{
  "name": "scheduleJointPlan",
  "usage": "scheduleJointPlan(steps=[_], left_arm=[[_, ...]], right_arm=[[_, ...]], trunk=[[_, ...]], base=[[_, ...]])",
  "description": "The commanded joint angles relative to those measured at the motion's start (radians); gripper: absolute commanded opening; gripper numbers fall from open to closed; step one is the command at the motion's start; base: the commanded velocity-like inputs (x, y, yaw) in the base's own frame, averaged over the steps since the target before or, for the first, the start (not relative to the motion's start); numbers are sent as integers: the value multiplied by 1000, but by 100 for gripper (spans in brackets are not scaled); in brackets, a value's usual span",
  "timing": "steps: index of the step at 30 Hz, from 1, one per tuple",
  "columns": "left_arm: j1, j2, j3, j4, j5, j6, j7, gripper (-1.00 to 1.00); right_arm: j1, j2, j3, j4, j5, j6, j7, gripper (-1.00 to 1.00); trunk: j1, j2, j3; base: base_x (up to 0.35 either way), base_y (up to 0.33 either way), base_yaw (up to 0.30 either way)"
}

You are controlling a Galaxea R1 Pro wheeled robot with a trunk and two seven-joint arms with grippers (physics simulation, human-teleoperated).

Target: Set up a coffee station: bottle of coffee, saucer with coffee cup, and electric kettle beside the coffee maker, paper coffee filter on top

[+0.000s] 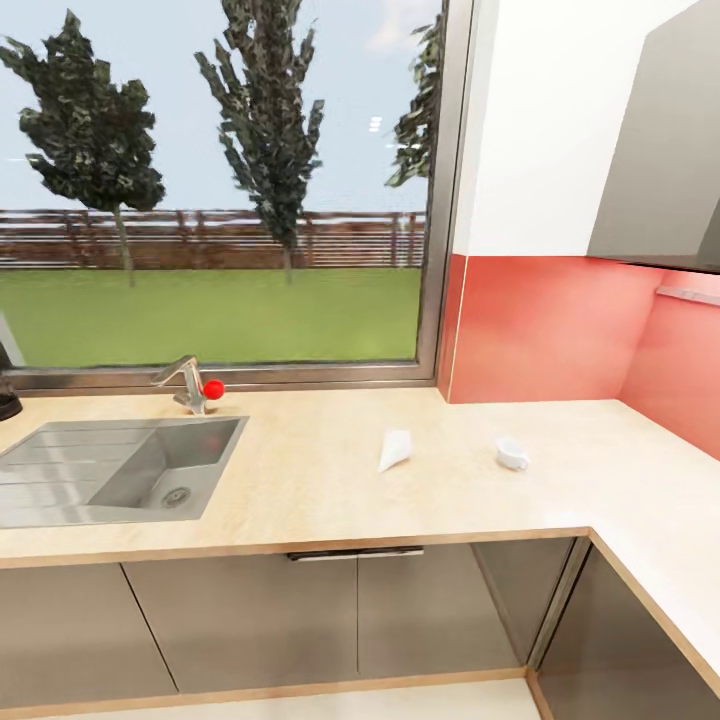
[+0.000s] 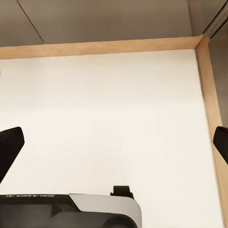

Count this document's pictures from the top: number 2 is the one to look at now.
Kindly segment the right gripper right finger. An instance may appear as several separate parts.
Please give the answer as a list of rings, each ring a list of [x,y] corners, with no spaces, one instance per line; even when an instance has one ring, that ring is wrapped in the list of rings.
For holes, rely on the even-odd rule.
[[[228,164],[228,128],[221,126],[216,128],[213,144]]]

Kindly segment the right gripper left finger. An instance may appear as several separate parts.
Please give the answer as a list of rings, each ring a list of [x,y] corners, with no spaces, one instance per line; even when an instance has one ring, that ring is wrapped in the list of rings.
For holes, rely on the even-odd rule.
[[[0,183],[25,144],[21,127],[0,132]]]

